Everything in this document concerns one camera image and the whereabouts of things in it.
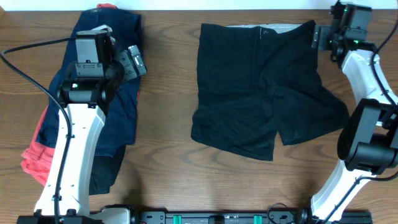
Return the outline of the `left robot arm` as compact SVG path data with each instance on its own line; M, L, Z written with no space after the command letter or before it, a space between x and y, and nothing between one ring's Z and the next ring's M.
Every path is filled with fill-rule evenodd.
M79 31L75 37L76 77L67 74L57 93L58 137L48 179L31 216L18 223L133 223L127 205L90 212L89 185L96 144L109 103L125 81L128 54L118 56L107 25Z

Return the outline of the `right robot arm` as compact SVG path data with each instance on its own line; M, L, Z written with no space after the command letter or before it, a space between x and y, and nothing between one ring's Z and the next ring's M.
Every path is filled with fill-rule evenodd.
M345 208L368 182L397 166L397 96L380 66L382 49L368 42L372 9L337 1L330 9L331 25L317 25L313 48L329 50L351 85L356 108L337 144L339 160L325 185L296 216L297 223L372 223L371 214Z

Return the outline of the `black shorts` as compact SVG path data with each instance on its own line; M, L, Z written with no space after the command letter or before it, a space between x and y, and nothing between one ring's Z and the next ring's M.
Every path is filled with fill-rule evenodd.
M290 31L201 26L194 141L270 161L275 138L300 144L339 130L346 105L322 85L314 21Z

